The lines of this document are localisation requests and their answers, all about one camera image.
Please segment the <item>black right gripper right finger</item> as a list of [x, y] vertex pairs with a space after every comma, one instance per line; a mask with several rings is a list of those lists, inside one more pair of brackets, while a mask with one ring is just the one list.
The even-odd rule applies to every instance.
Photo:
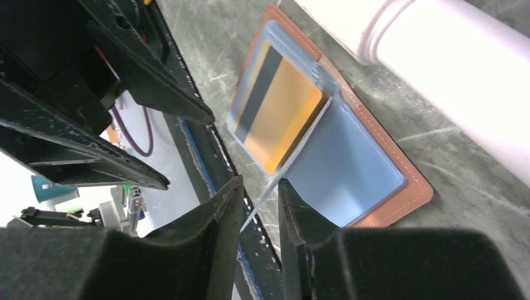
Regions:
[[340, 228], [278, 185], [284, 299], [524, 299], [484, 234], [443, 227]]

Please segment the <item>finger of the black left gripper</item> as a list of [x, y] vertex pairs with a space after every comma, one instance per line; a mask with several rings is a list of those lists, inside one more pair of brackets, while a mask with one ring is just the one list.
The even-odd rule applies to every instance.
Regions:
[[114, 1], [78, 3], [92, 18], [87, 31], [138, 104], [205, 125], [215, 121], [211, 109], [166, 69]]
[[63, 186], [169, 186], [169, 179], [145, 162], [6, 81], [1, 81], [1, 152]]

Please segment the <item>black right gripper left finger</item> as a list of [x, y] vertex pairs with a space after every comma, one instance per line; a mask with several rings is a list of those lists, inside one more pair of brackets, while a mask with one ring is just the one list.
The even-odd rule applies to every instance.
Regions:
[[2, 299], [230, 299], [243, 177], [150, 232], [1, 229]]

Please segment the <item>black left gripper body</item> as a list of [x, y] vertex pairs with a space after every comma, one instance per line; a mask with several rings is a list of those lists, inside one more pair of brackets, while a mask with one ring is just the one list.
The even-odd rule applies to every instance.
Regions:
[[118, 79], [87, 30], [91, 19], [78, 1], [2, 1], [1, 79], [101, 133]]

